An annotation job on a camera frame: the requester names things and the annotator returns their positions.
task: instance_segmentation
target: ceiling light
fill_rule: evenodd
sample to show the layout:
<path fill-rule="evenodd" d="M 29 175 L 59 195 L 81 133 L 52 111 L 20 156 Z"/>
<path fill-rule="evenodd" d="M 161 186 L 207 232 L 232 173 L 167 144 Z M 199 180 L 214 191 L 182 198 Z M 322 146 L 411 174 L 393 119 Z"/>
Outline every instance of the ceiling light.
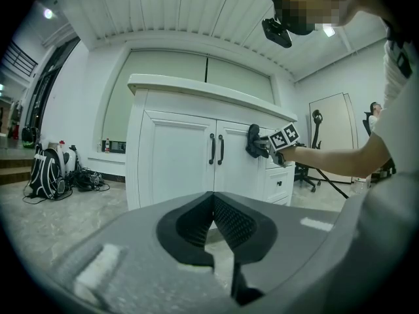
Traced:
<path fill-rule="evenodd" d="M 45 18 L 48 18 L 48 19 L 52 18 L 52 11 L 50 9 L 45 9 L 44 16 Z"/>
<path fill-rule="evenodd" d="M 335 34 L 335 30 L 331 26 L 323 26 L 323 31 L 326 33 L 327 37 Z"/>

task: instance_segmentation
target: cabinet door handle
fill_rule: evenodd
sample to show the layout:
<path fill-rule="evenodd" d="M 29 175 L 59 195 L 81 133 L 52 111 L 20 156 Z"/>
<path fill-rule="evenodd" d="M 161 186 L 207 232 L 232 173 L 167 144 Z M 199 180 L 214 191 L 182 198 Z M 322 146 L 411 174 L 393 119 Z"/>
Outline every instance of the cabinet door handle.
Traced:
<path fill-rule="evenodd" d="M 218 165 L 221 165 L 224 160 L 224 139 L 222 135 L 218 135 L 218 139 L 221 140 L 221 159 L 218 161 Z"/>
<path fill-rule="evenodd" d="M 211 149 L 211 159 L 209 160 L 209 163 L 212 165 L 214 164 L 214 157 L 215 157 L 215 136 L 212 133 L 209 136 L 210 139 L 212 139 L 212 149 Z"/>

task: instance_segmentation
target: head-mounted camera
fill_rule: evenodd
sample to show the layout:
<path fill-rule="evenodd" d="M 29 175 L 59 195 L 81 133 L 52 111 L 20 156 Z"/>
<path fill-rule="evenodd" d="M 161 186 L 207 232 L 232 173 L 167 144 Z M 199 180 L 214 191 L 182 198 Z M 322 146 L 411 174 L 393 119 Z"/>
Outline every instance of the head-mounted camera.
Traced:
<path fill-rule="evenodd" d="M 307 24 L 298 13 L 289 8 L 283 8 L 282 0 L 272 1 L 274 2 L 275 15 L 273 18 L 262 21 L 263 31 L 267 39 L 284 48 L 291 48 L 292 42 L 289 31 L 304 36 L 314 30 L 314 24 Z"/>

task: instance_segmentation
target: black chair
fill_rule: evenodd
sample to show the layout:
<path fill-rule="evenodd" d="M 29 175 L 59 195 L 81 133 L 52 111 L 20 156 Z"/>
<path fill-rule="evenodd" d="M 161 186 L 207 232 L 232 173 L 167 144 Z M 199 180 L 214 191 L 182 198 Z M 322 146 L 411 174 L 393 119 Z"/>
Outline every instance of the black chair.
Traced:
<path fill-rule="evenodd" d="M 313 112 L 313 119 L 314 124 L 316 125 L 316 130 L 314 132 L 314 138 L 312 143 L 312 149 L 320 149 L 321 141 L 319 144 L 317 144 L 317 140 L 319 137 L 319 126 L 321 124 L 321 121 L 323 121 L 323 117 L 320 114 L 319 110 L 316 109 Z M 297 143 L 297 146 L 299 147 L 305 147 L 302 143 Z M 306 183 L 310 184 L 312 187 L 312 192 L 314 193 L 316 191 L 316 184 L 313 183 L 313 181 L 308 176 L 308 169 L 313 169 L 311 166 L 307 166 L 300 163 L 295 163 L 295 175 L 294 175 L 294 181 L 305 181 Z"/>
<path fill-rule="evenodd" d="M 362 123 L 364 124 L 365 130 L 367 130 L 368 136 L 371 136 L 371 129 L 369 128 L 369 117 L 372 115 L 370 112 L 364 112 L 367 115 L 367 118 L 365 120 L 362 120 Z M 393 160 L 390 158 L 388 160 L 387 163 L 385 163 L 381 168 L 380 168 L 380 172 L 386 172 L 386 176 L 387 177 L 391 177 L 391 175 L 395 175 L 396 170 L 395 170 L 395 165 Z M 380 181 L 381 179 L 381 174 L 376 175 L 376 173 L 373 173 L 371 175 L 371 182 L 372 183 L 377 183 L 378 181 Z"/>

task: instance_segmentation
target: black hair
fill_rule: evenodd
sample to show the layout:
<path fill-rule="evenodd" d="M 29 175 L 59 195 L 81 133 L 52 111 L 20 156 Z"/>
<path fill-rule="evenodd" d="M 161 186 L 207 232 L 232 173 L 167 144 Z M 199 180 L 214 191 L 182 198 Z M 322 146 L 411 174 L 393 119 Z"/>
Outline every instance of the black hair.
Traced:
<path fill-rule="evenodd" d="M 371 112 L 371 114 L 374 114 L 374 106 L 377 104 L 377 102 L 373 102 L 373 103 L 371 103 L 370 105 L 369 105 L 369 110 L 370 110 L 370 112 Z"/>

